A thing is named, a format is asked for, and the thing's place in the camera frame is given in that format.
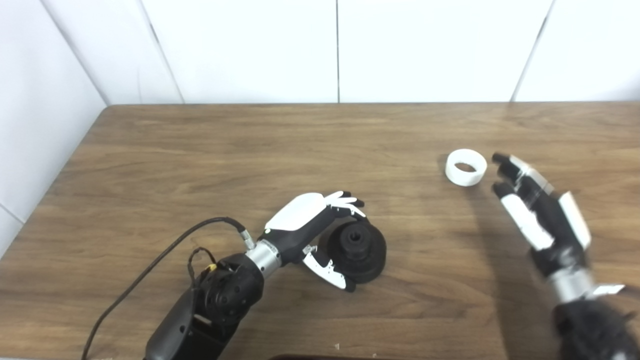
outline black rubber part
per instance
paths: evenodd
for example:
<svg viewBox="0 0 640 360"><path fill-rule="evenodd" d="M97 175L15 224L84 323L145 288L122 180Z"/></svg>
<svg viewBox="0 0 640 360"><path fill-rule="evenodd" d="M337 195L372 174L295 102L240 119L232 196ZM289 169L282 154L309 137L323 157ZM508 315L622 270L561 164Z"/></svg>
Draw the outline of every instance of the black rubber part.
<svg viewBox="0 0 640 360"><path fill-rule="evenodd" d="M377 278L385 268L387 242L368 222L352 221L338 226L327 241L327 254L336 271L356 284Z"/></svg>

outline white ring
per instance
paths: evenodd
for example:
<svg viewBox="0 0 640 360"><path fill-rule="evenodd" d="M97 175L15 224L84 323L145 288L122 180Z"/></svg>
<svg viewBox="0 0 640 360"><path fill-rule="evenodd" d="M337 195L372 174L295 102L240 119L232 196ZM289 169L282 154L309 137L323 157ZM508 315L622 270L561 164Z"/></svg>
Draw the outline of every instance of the white ring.
<svg viewBox="0 0 640 360"><path fill-rule="evenodd" d="M456 164L467 164L475 171L462 171ZM449 154L445 174L452 183L460 186L472 186L480 182L486 171L486 160L484 156L470 149L458 149Z"/></svg>

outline robotic hand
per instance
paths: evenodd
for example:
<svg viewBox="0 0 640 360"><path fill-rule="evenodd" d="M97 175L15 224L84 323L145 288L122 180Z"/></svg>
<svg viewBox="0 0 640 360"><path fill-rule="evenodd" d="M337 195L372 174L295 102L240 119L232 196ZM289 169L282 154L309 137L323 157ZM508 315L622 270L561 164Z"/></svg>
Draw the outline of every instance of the robotic hand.
<svg viewBox="0 0 640 360"><path fill-rule="evenodd" d="M621 284L595 285L586 257L589 229L570 192L557 194L527 163L494 154L504 182L493 191L531 245L531 257L558 299L556 329L563 360L636 360L640 351L627 319L598 298Z"/></svg>
<svg viewBox="0 0 640 360"><path fill-rule="evenodd" d="M217 359L239 322L262 297L265 279L289 263L304 262L336 287L354 291L355 282L338 272L324 252L309 244L334 220L344 217L355 218L356 223L365 224L381 238L359 209L363 206L364 202L349 192L335 192L326 197L306 193L290 201L269 220L256 243L241 227L239 233L247 251L217 263L212 259L213 264L193 277L191 289L185 291L149 339L145 359Z"/></svg>

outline electrical wire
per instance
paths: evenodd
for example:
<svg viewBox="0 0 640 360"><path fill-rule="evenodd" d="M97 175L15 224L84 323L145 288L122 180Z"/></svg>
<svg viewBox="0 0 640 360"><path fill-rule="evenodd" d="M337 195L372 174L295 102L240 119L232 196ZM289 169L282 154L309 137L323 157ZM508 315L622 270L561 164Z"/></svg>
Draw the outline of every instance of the electrical wire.
<svg viewBox="0 0 640 360"><path fill-rule="evenodd" d="M234 220L229 217L217 217L217 218L210 218L210 219L204 220L203 222L200 222L194 225L193 227L191 227L191 229L185 231L171 245L169 245L169 247L167 247L164 251L162 251L162 253L160 253L160 255L158 255L158 257L155 260L153 260L151 264L149 264L149 266L147 266L147 268L144 269L144 271L142 271L142 273L140 273L138 278L136 278L136 280L134 280L131 283L131 285L129 285L129 287L113 302L113 304L107 307L107 309L100 315L100 317L98 317L98 320L95 322L95 324L93 325L93 328L91 329L91 333L89 333L89 338L86 340L86 344L84 344L84 350L82 352L82 357L80 358L81 360L87 359L87 355L89 354L89 348L91 347L91 343L93 342L95 333L98 331L100 324L102 323L102 321L104 321L107 315L109 315L110 312L112 312L116 308L116 306L118 306L130 294L130 292L133 291L133 289L135 289L135 287L142 281L142 279L144 279L151 272L151 270L153 270L156 267L156 265L158 265L158 263L162 259L164 259L164 257L167 256L173 249L175 249L176 246L178 246L184 239L186 239L189 235L193 234L199 228L209 224L213 224L215 222L225 222L227 224L230 224L234 226L239 233L246 230L246 228L242 224L240 224L237 220Z"/></svg>

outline white tile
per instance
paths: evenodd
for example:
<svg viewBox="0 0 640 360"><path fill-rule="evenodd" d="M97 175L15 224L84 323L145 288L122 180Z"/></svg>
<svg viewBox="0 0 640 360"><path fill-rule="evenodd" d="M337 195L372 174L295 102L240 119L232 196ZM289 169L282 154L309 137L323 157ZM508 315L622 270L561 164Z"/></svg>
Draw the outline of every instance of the white tile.
<svg viewBox="0 0 640 360"><path fill-rule="evenodd" d="M43 0L110 104L182 103L138 0Z"/></svg>
<svg viewBox="0 0 640 360"><path fill-rule="evenodd" d="M550 0L338 0L341 102L509 101Z"/></svg>
<svg viewBox="0 0 640 360"><path fill-rule="evenodd" d="M0 1L0 203L25 221L104 108L38 0Z"/></svg>
<svg viewBox="0 0 640 360"><path fill-rule="evenodd" d="M516 100L640 100L640 1L556 0Z"/></svg>
<svg viewBox="0 0 640 360"><path fill-rule="evenodd" d="M144 0L186 102L336 102L335 0Z"/></svg>
<svg viewBox="0 0 640 360"><path fill-rule="evenodd" d="M21 228L22 223L0 205L0 259Z"/></svg>

